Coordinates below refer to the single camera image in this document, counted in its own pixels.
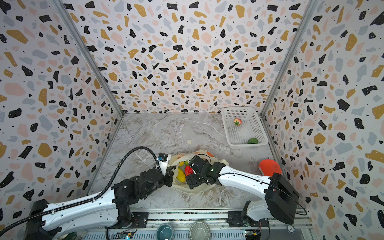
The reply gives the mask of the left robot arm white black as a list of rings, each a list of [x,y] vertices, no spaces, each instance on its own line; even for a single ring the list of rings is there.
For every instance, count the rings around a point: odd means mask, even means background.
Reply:
[[[33,204],[27,222],[25,240],[52,240],[65,234],[98,227],[123,228],[133,222],[130,206],[146,199],[157,189],[171,187],[173,168],[152,168],[114,184],[98,194],[77,200],[50,204],[39,200]]]

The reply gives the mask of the yellow translucent plastic bag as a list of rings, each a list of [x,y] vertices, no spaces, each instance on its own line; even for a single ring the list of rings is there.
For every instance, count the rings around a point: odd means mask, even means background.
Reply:
[[[172,188],[187,194],[203,193],[220,184],[220,171],[228,165],[226,160],[219,160],[207,150],[173,156]]]

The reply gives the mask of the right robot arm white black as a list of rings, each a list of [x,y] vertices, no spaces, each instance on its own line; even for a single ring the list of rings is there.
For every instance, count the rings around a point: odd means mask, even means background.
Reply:
[[[274,173],[270,176],[252,175],[214,162],[211,164],[199,156],[189,162],[192,173],[186,175],[190,189],[202,184],[221,185],[238,188],[251,193],[260,200],[247,201],[242,218],[246,221],[260,221],[274,218],[284,224],[292,225],[299,205],[299,193],[283,175]]]

